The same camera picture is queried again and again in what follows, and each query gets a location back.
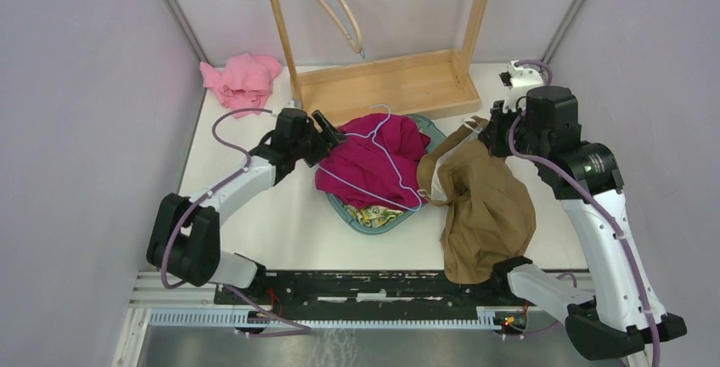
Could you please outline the wooden clothes rack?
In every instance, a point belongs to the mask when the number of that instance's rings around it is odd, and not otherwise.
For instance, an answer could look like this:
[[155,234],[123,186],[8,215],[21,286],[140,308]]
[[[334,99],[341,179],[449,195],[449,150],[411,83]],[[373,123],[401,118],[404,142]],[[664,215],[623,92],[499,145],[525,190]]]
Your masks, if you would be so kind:
[[270,0],[290,74],[292,99],[342,124],[385,104],[398,115],[430,119],[469,114],[481,106],[470,64],[489,0],[473,0],[461,48],[298,72],[279,0]]

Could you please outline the brown skirt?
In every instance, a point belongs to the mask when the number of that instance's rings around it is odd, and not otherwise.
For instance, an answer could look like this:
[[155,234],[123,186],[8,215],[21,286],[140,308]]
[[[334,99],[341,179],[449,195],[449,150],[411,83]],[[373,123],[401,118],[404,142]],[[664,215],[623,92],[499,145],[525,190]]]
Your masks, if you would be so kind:
[[478,136],[488,124],[472,116],[424,155],[419,193],[447,215],[440,236],[444,273],[455,284],[490,279],[492,268],[526,253],[537,228],[526,186]]

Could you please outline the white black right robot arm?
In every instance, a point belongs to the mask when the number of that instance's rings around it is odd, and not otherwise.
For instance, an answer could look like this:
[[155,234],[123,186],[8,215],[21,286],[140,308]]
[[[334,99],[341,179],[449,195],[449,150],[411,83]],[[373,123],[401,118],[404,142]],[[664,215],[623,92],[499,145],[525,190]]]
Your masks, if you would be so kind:
[[585,359],[659,365],[661,344],[684,336],[687,327],[667,312],[644,271],[617,160],[607,146],[582,139],[577,98],[557,86],[511,89],[493,104],[478,138],[492,156],[535,165],[575,229],[594,285],[593,292],[582,291],[526,257],[512,257],[492,269],[492,299],[540,307]]

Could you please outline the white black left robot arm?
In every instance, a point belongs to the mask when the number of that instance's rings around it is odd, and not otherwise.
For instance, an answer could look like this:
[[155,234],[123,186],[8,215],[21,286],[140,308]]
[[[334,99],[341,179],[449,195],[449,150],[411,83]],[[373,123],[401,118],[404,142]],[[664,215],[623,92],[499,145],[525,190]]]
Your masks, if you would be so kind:
[[225,178],[191,196],[166,195],[160,202],[146,260],[160,270],[163,286],[230,285],[243,302],[254,305],[267,294],[265,266],[223,251],[221,227],[254,197],[279,184],[298,161],[309,167],[329,157],[347,136],[322,112],[296,108],[276,113],[273,130]]

